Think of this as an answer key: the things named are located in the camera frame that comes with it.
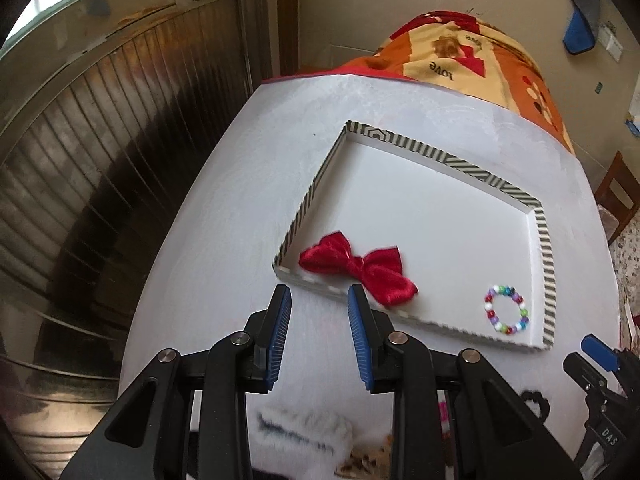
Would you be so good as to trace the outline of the red satin bow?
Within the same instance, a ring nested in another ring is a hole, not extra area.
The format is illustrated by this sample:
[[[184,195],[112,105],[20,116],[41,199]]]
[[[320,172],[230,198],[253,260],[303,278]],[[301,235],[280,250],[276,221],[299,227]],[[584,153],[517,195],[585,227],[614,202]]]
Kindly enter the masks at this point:
[[[298,265],[315,274],[349,276],[387,309],[405,304],[419,293],[416,284],[404,274],[397,247],[373,249],[363,257],[357,256],[341,231],[328,234],[303,250]]]

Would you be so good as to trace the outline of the black scrunchie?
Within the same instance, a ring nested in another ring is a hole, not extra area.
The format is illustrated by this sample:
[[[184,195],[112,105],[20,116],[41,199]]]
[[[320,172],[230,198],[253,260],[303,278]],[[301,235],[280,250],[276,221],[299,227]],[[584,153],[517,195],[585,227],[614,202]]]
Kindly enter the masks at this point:
[[[540,391],[523,390],[520,393],[520,397],[541,422],[545,422],[548,419],[550,415],[550,403]]]

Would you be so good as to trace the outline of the light blue fluffy scrunchie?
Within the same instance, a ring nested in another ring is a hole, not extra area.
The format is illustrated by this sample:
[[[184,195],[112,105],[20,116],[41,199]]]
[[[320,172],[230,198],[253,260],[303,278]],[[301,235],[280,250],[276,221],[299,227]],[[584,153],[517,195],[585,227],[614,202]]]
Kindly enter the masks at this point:
[[[352,423],[334,412],[263,406],[255,413],[254,427],[257,442],[279,451],[341,460],[352,449]]]

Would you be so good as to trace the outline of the leopard print bow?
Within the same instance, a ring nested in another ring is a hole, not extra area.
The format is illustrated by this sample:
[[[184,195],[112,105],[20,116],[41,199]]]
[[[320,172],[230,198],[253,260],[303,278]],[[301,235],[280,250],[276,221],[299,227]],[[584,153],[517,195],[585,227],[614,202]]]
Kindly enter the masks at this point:
[[[341,479],[387,480],[390,478],[392,445],[393,437],[388,434],[380,444],[356,446],[334,474]]]

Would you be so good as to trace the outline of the white lace tablecloth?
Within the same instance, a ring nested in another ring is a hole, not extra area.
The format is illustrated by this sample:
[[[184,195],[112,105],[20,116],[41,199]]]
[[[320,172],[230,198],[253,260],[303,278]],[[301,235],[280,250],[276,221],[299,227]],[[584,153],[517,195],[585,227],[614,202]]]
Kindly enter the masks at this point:
[[[563,360],[587,334],[618,341],[616,281],[582,165],[517,114],[408,81],[326,75],[255,91],[209,156],[155,259],[130,328],[122,384],[163,348],[207,349],[268,304],[273,257],[349,120],[435,145],[541,200],[556,265],[554,345],[530,353],[482,344],[480,351],[514,389],[549,400],[547,427],[575,453],[587,409]]]

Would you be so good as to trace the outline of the floral bedding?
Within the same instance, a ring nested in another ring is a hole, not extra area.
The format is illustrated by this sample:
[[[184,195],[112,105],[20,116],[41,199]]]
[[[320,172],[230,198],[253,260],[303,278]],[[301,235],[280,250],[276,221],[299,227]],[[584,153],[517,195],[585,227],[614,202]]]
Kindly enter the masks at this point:
[[[620,346],[639,355],[639,214],[608,245],[620,304]]]

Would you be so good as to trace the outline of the striped shallow cardboard tray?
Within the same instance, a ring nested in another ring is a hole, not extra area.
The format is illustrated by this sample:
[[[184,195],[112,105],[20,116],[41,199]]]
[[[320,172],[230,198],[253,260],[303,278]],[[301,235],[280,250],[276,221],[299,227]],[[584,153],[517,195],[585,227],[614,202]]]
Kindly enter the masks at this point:
[[[352,278],[298,265],[303,250],[336,231],[357,256],[399,249],[419,293],[390,311],[395,318],[503,346],[553,346],[556,278],[544,207],[489,170],[408,136],[346,122],[274,256],[274,273],[344,298]]]

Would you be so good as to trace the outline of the brown wooden chair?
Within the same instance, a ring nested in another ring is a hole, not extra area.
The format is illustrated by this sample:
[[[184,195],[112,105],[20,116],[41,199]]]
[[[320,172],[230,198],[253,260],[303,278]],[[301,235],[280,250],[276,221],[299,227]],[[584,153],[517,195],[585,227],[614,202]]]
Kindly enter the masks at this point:
[[[639,211],[639,180],[617,152],[594,193],[608,244],[612,244]]]

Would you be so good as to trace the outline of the wooden slatted door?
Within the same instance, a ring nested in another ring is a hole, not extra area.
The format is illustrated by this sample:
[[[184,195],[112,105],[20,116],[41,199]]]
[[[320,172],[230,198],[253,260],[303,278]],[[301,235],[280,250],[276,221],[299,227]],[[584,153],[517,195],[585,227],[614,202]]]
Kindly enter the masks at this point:
[[[203,0],[145,26],[1,157],[1,429],[49,479],[115,401],[160,246],[250,96],[243,10]]]

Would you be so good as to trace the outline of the orange patterned love blanket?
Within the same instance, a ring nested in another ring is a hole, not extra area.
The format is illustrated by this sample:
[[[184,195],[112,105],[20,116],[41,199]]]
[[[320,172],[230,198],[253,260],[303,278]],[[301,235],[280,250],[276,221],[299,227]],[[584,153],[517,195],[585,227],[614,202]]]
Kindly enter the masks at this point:
[[[393,32],[375,54],[354,58],[335,71],[434,84],[494,103],[574,151],[535,60],[515,39],[471,14],[420,14]]]

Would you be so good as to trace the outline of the blue grey hanging cloth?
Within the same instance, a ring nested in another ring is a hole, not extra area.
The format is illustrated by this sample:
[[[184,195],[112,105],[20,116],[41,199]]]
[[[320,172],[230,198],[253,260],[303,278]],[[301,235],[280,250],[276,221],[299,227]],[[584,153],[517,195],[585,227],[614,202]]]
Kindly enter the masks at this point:
[[[563,46],[570,55],[590,51],[597,43],[601,0],[570,0],[573,14],[563,37]]]

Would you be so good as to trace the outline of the white wall switch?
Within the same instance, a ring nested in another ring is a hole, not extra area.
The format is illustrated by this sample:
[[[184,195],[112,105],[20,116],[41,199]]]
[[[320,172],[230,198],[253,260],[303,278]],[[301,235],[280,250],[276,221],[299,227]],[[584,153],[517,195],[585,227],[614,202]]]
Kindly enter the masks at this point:
[[[620,62],[624,52],[623,46],[617,39],[615,32],[607,24],[601,24],[599,27],[598,43],[605,48],[605,51],[614,58],[616,63]]]

